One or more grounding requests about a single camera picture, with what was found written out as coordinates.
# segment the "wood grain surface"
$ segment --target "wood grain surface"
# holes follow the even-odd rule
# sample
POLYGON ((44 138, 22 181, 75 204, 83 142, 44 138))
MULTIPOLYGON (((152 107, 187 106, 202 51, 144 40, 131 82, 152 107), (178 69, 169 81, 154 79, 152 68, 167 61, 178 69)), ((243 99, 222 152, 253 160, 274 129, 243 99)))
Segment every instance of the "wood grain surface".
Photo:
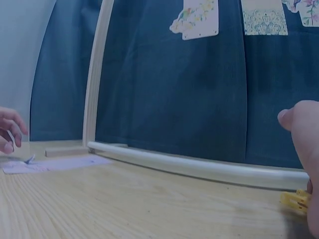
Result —
MULTIPOLYGON (((81 142, 25 143, 14 156, 81 142)), ((0 173, 1 239, 307 239, 280 192, 114 161, 64 172, 0 173)))

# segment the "blue fabric backdrop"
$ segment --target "blue fabric backdrop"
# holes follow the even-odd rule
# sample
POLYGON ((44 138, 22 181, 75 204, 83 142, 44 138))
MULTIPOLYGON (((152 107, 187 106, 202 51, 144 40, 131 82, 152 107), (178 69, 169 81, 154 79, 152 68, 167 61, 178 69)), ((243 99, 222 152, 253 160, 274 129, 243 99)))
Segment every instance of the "blue fabric backdrop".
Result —
MULTIPOLYGON (((57 0, 31 102, 31 140, 81 139, 100 0, 57 0)), ((317 28, 286 11, 289 36, 244 36, 239 0, 219 1, 219 34, 183 41, 182 0, 116 0, 97 140, 208 159, 300 168, 277 113, 318 98, 317 28)))

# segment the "floral card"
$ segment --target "floral card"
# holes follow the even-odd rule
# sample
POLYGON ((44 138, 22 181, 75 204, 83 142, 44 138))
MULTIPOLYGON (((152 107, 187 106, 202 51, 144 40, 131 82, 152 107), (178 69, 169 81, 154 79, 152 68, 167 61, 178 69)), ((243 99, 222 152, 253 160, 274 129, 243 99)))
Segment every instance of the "floral card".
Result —
POLYGON ((241 0, 245 35, 288 35, 281 0, 241 0))
POLYGON ((319 26, 319 0, 282 0, 282 2, 289 11, 299 12, 303 26, 319 26))
POLYGON ((173 33, 182 33, 183 40, 218 34, 218 0, 184 0, 183 6, 169 27, 173 33))

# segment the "finger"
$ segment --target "finger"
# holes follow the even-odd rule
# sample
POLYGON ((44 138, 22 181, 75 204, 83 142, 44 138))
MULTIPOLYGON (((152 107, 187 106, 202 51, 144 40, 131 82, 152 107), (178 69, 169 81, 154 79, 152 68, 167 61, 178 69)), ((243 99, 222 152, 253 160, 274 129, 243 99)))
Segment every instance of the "finger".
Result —
POLYGON ((8 142, 12 142, 12 145, 13 145, 13 140, 10 136, 10 134, 8 133, 8 131, 0 128, 0 135, 8 142))
POLYGON ((16 146, 21 147, 22 135, 20 133, 18 126, 12 120, 0 120, 0 128, 10 131, 14 138, 16 146))
POLYGON ((282 110, 278 113, 277 119, 279 121, 279 124, 285 129, 290 131, 291 125, 293 122, 293 114, 294 114, 294 108, 291 108, 289 110, 282 110))
POLYGON ((311 182, 311 179, 309 179, 307 183, 307 192, 312 194, 313 193, 313 183, 311 182))
POLYGON ((12 142, 8 142, 5 138, 0 136, 0 151, 5 154, 10 154, 13 152, 12 142))
POLYGON ((28 134, 27 127, 17 111, 1 107, 0 108, 0 119, 13 120, 19 126, 19 128, 23 134, 25 134, 25 135, 28 134))

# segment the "white paper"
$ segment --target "white paper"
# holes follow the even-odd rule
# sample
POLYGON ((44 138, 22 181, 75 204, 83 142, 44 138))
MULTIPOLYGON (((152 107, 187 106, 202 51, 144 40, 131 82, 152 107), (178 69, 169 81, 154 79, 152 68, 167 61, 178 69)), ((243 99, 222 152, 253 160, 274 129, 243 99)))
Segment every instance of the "white paper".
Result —
POLYGON ((241 0, 245 35, 288 35, 281 0, 241 0))
POLYGON ((183 10, 170 26, 183 40, 216 36, 219 31, 218 0, 184 0, 183 10))

